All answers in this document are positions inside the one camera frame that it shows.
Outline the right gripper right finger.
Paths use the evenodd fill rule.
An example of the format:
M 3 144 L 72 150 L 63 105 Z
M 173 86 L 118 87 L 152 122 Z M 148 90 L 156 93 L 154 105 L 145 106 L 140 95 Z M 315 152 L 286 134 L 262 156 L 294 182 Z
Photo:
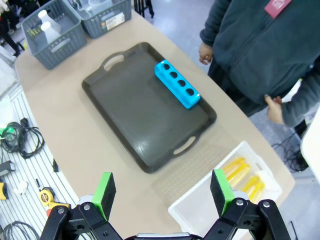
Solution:
M 224 172 L 214 169 L 210 191 L 219 218 L 204 240 L 231 240 L 238 230 L 248 230 L 254 240 L 289 240 L 291 237 L 276 203 L 263 199 L 257 204 L 235 197 Z

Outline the person's right hand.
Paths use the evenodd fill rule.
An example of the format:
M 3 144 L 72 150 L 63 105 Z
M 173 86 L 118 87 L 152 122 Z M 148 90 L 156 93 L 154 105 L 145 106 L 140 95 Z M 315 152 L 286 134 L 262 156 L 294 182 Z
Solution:
M 213 48 L 205 43 L 201 43 L 199 46 L 199 62 L 203 65 L 208 65 L 212 61 Z

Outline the person's left hand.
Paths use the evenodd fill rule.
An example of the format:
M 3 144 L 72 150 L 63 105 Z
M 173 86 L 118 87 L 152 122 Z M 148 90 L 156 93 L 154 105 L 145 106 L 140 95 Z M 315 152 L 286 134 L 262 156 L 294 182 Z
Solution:
M 280 96 L 272 98 L 266 94 L 264 100 L 268 107 L 268 119 L 276 124 L 283 125 L 282 98 Z

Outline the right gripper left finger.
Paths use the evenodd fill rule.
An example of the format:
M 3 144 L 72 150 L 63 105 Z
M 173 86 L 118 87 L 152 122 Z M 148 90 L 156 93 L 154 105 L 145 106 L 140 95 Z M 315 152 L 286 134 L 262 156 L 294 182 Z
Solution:
M 77 240 L 82 234 L 92 234 L 97 240 L 119 240 L 121 237 L 109 222 L 116 195 L 114 175 L 102 174 L 92 200 L 71 209 L 63 205 L 52 208 L 41 240 Z

